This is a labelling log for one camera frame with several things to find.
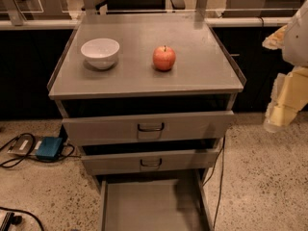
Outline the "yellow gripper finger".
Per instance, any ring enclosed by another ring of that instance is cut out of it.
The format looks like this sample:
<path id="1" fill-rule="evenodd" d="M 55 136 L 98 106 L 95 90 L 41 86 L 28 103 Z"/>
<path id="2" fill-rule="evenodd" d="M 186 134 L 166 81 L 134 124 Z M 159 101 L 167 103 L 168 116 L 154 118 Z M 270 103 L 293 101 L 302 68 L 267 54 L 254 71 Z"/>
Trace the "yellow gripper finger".
<path id="1" fill-rule="evenodd" d="M 308 68 L 296 66 L 288 74 L 279 73 L 270 98 L 263 126 L 276 133 L 288 127 L 308 104 Z"/>
<path id="2" fill-rule="evenodd" d="M 282 49 L 284 46 L 284 36 L 286 29 L 286 25 L 280 27 L 278 30 L 264 39 L 262 46 L 270 50 Z"/>

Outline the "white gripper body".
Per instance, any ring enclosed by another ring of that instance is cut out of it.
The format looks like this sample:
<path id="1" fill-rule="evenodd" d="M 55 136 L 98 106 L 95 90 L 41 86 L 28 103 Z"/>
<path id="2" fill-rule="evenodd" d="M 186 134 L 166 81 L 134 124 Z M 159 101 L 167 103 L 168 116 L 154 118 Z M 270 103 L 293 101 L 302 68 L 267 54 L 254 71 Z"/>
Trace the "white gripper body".
<path id="1" fill-rule="evenodd" d="M 308 0 L 287 25 L 282 55 L 284 61 L 292 65 L 308 65 Z"/>

